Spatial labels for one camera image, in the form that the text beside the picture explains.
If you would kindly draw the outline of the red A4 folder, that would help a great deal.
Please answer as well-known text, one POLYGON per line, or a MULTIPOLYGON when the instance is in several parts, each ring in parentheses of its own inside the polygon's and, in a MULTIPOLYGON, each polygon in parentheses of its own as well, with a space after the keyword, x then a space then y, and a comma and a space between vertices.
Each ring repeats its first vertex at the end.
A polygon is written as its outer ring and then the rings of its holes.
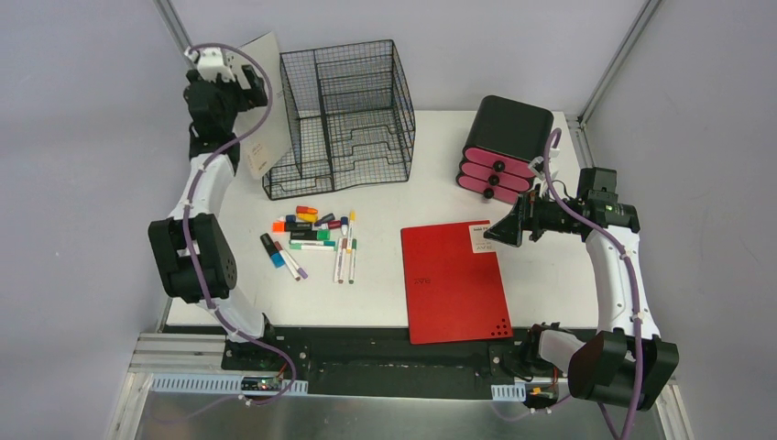
POLYGON ((400 230, 413 345, 514 336, 488 220, 400 230))

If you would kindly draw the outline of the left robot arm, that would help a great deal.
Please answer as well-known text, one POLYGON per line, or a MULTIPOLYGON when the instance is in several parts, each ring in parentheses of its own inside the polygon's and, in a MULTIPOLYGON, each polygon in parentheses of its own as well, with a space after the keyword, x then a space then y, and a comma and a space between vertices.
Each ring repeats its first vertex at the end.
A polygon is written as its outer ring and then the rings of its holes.
POLYGON ((164 292, 202 307, 230 340, 247 343, 244 357, 257 370, 272 369, 279 346, 263 336, 268 318, 237 287, 237 265, 218 215, 240 161, 239 114, 271 103, 262 72, 242 65, 247 85, 224 71, 212 79, 192 69, 183 91, 191 122, 190 175, 171 213, 148 226, 148 238, 164 292))

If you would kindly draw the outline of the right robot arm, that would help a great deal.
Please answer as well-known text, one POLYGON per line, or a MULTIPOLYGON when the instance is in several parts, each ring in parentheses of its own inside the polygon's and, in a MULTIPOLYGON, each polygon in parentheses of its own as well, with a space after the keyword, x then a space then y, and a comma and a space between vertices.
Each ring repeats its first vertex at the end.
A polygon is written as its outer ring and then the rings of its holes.
POLYGON ((596 285, 596 334, 584 342, 559 324, 535 324, 510 367, 520 375, 566 373, 577 399, 647 411, 678 363, 674 343, 662 339, 646 299, 640 273, 640 222, 634 206, 620 203, 617 173, 581 170, 573 199, 555 201, 534 188, 519 195, 511 211, 484 238, 518 247, 524 233, 538 241, 546 232, 581 237, 596 285))

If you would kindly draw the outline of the white A4 folder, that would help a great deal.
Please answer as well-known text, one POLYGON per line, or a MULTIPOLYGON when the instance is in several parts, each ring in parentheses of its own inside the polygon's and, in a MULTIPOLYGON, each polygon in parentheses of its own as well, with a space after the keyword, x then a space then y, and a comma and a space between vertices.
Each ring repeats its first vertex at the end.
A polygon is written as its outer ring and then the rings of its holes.
POLYGON ((264 91, 268 97, 267 105, 240 114, 235 122, 237 135, 244 134, 257 124, 261 125, 257 131, 240 141, 240 169, 260 182, 292 150, 280 71, 279 43, 276 35, 268 32, 239 49, 242 53, 234 56, 234 65, 241 85, 247 86, 242 71, 246 65, 264 82, 264 91))

